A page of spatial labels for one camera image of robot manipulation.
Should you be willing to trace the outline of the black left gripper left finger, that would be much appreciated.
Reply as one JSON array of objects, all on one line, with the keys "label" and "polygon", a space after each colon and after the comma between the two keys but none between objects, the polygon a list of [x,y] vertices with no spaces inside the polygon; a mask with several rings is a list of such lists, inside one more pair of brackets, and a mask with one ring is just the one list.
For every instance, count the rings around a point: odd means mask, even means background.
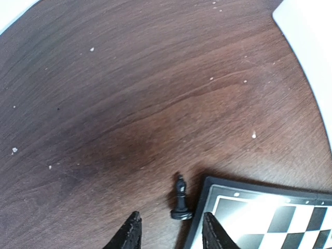
[{"label": "black left gripper left finger", "polygon": [[134,211],[103,249],[140,249],[141,243],[142,219]]}]

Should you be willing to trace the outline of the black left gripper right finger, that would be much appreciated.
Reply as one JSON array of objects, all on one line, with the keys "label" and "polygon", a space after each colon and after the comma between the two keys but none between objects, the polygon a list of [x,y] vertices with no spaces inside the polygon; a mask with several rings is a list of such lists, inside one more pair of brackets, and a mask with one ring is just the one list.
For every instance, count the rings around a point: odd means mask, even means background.
[{"label": "black left gripper right finger", "polygon": [[239,249],[211,212],[205,212],[202,224],[203,249]]}]

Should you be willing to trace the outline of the black white chessboard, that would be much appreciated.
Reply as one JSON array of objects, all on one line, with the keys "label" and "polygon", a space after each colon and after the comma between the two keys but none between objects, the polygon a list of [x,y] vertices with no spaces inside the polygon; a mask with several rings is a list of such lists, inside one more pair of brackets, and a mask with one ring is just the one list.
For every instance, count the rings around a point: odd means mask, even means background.
[{"label": "black white chessboard", "polygon": [[212,213],[239,248],[331,248],[331,194],[207,176],[185,248],[203,248]]}]

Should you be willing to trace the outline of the white plastic divided tray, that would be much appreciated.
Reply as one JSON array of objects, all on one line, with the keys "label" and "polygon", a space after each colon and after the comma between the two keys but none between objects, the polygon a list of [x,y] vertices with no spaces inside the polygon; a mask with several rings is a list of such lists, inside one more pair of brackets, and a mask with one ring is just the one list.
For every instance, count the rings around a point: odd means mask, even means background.
[{"label": "white plastic divided tray", "polygon": [[331,139],[331,1],[282,1],[272,14],[296,55]]}]

